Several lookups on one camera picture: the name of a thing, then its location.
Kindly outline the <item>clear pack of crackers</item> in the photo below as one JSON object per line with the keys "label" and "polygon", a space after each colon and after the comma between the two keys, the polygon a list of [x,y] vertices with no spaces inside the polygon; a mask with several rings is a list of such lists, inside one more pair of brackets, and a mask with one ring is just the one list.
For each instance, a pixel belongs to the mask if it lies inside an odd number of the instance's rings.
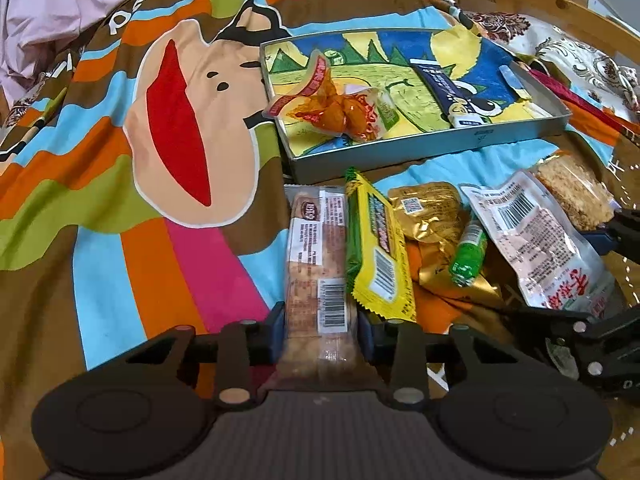
{"label": "clear pack of crackers", "polygon": [[537,162],[534,176],[559,203],[574,228],[596,230],[614,218],[614,197],[571,154],[559,152]]}

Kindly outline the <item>clear biscuit bar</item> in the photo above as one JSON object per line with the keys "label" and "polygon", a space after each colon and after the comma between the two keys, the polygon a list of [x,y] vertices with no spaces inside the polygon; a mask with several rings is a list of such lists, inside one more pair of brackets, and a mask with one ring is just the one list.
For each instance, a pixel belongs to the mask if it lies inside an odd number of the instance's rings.
{"label": "clear biscuit bar", "polygon": [[281,376],[325,380],[357,361],[356,307],[346,295],[346,196],[334,186],[293,185],[285,258]]}

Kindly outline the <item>white green snack bag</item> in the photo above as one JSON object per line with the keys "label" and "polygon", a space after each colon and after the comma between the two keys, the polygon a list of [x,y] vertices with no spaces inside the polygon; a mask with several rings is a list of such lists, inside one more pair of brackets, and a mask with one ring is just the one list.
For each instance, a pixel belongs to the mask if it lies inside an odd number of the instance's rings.
{"label": "white green snack bag", "polygon": [[529,171],[515,171],[498,188],[465,184],[461,191],[515,272],[529,307],[605,315],[613,275]]}

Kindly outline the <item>yellow snack packet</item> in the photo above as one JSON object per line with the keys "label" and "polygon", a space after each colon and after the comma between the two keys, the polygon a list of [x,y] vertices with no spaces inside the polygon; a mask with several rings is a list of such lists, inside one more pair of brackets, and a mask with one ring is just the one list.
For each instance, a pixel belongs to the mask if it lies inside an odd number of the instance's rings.
{"label": "yellow snack packet", "polygon": [[387,198],[358,170],[346,172],[346,289],[380,318],[414,322],[405,234]]}

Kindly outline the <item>green sausage stick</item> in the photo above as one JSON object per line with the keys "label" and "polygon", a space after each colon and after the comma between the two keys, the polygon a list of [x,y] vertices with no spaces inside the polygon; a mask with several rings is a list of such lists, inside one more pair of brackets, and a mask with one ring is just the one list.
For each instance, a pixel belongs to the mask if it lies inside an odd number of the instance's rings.
{"label": "green sausage stick", "polygon": [[482,222],[472,216],[449,265],[449,275],[454,284],[466,287],[474,283],[484,264],[487,243]]}

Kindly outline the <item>blue white calcium sachet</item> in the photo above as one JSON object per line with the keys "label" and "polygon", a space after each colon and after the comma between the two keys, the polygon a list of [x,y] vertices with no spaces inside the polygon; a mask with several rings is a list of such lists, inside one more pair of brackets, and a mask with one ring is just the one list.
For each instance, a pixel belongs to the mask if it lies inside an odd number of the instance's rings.
{"label": "blue white calcium sachet", "polygon": [[483,118],[435,61],[410,58],[409,63],[434,96],[452,128],[479,127]]}

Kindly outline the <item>orange chicken leg packet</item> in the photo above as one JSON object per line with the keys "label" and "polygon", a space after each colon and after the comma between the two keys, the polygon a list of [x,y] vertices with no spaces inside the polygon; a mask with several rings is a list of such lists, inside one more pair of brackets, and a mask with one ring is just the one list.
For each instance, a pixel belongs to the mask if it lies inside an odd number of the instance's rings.
{"label": "orange chicken leg packet", "polygon": [[325,136],[346,134],[353,141],[382,139],[387,132],[382,92],[364,88],[339,92],[334,84],[329,59],[319,50],[311,53],[303,81],[287,94],[274,96],[262,114],[267,118],[296,119]]}

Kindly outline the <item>gold foil snack packet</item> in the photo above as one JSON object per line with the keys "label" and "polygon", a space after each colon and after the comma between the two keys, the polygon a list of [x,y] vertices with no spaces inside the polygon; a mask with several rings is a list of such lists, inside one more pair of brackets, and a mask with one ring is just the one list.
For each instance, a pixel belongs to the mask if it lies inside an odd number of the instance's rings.
{"label": "gold foil snack packet", "polygon": [[409,240],[456,244],[464,229],[461,198],[447,182],[401,186],[388,191],[395,217]]}

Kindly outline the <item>colourful monkey blanket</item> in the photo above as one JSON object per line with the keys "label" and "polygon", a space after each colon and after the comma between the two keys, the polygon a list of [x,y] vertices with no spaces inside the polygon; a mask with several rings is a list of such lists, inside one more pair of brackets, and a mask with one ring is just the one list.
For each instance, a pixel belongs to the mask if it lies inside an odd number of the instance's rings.
{"label": "colourful monkey blanket", "polygon": [[[316,32],[457,26],[432,0],[126,0],[47,82],[1,165],[1,474],[40,479],[51,389],[177,325],[216,333],[284,301],[290,170],[258,51]],[[566,148],[629,203],[639,131],[371,169],[381,191],[496,182]]]}

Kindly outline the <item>floral white satin quilt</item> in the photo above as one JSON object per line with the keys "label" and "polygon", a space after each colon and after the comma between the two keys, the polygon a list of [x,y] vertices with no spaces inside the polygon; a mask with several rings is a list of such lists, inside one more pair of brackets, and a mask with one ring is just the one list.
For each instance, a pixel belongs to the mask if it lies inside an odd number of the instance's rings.
{"label": "floral white satin quilt", "polygon": [[606,134],[639,131],[639,71],[527,14],[449,13],[527,65],[572,111],[570,123]]}

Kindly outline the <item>grey tray with dinosaur print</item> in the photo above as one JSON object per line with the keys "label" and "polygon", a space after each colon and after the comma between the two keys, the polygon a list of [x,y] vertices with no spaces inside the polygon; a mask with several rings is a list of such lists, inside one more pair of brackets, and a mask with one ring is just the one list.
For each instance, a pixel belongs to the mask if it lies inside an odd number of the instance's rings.
{"label": "grey tray with dinosaur print", "polygon": [[[461,25],[316,32],[266,42],[260,62],[271,99],[303,81],[314,50],[329,59],[339,92],[382,92],[387,132],[380,140],[357,142],[346,134],[325,136],[296,119],[273,118],[298,183],[337,178],[349,167],[370,170],[542,138],[563,129],[570,118],[567,106],[513,54]],[[484,125],[452,128],[410,58],[442,66]]]}

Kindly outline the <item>pink bed sheet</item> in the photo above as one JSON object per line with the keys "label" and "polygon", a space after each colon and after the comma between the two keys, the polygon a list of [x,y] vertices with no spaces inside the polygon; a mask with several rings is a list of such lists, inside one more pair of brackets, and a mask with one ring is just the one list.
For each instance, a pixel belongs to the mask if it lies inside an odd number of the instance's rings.
{"label": "pink bed sheet", "polygon": [[51,51],[75,40],[124,0],[1,0],[1,89],[12,105],[49,64]]}

